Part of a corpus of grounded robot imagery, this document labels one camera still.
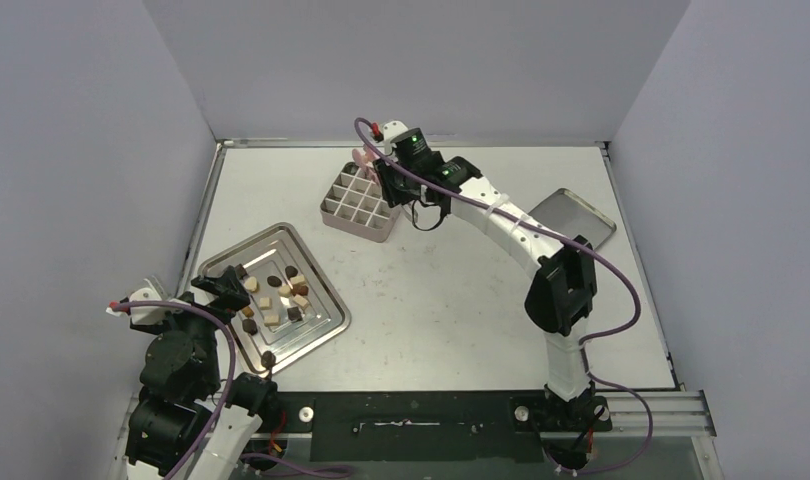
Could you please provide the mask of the pink-tipped metal tweezers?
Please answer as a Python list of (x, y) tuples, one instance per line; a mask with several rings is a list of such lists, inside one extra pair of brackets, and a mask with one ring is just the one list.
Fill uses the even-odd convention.
[(375, 175), (374, 162), (377, 160), (377, 156), (372, 151), (369, 151), (366, 148), (353, 149), (351, 151), (351, 155), (353, 162), (358, 166), (359, 170), (366, 175), (367, 178)]

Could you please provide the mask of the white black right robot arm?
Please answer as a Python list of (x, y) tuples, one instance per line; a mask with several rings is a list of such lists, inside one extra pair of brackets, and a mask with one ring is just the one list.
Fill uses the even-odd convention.
[(461, 156), (445, 159), (420, 129), (373, 124), (370, 137), (383, 147), (374, 169), (390, 206), (439, 207), (442, 218), (453, 215), (478, 229), (529, 277), (524, 310), (546, 337), (547, 414), (559, 427), (574, 426), (593, 394), (579, 344), (597, 292), (593, 258), (543, 234), (480, 169)]

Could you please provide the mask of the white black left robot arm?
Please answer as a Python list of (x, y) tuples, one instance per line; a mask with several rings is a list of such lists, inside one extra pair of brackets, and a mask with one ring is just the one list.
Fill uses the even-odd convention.
[(153, 283), (109, 305), (109, 314), (128, 317), (131, 329), (153, 337), (128, 420), (128, 478), (228, 479), (251, 437), (282, 420), (270, 378), (220, 374), (217, 335), (234, 342), (228, 326), (251, 303), (246, 276), (243, 267), (229, 266), (216, 277), (194, 278), (192, 287), (213, 297), (205, 305), (191, 292), (169, 299)]

